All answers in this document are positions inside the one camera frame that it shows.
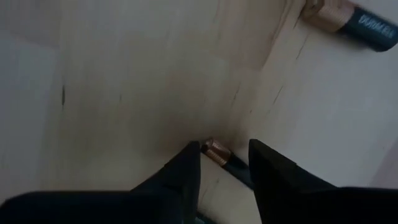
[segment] battery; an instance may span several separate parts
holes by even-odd
[[[398,27],[381,16],[347,0],[307,0],[303,20],[325,31],[348,36],[377,52],[398,43]]]

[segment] duracell logo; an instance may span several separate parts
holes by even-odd
[[[396,34],[395,30],[391,26],[366,14],[362,15],[358,22],[366,28],[374,30],[390,39],[392,39]]]

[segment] copper battery top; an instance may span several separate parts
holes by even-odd
[[[341,29],[353,16],[355,4],[346,0],[307,0],[302,17],[328,32]]]
[[[206,140],[205,144],[208,148],[204,152],[206,156],[214,160],[220,166],[224,166],[228,162],[232,153],[228,148],[212,138]]]

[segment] wooden floor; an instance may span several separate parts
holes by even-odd
[[[356,2],[398,22],[394,0]],[[310,27],[303,4],[1,1],[0,200],[131,189],[208,136],[245,161],[258,138],[335,185],[369,185],[398,150],[398,47]],[[260,223],[252,192],[205,157],[199,208]]]

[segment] duracell battery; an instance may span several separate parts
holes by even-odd
[[[392,22],[347,0],[307,0],[305,21],[325,31],[343,34],[377,52],[398,43],[398,27]]]
[[[208,139],[201,151],[250,189],[254,188],[249,166],[221,143],[212,138]]]

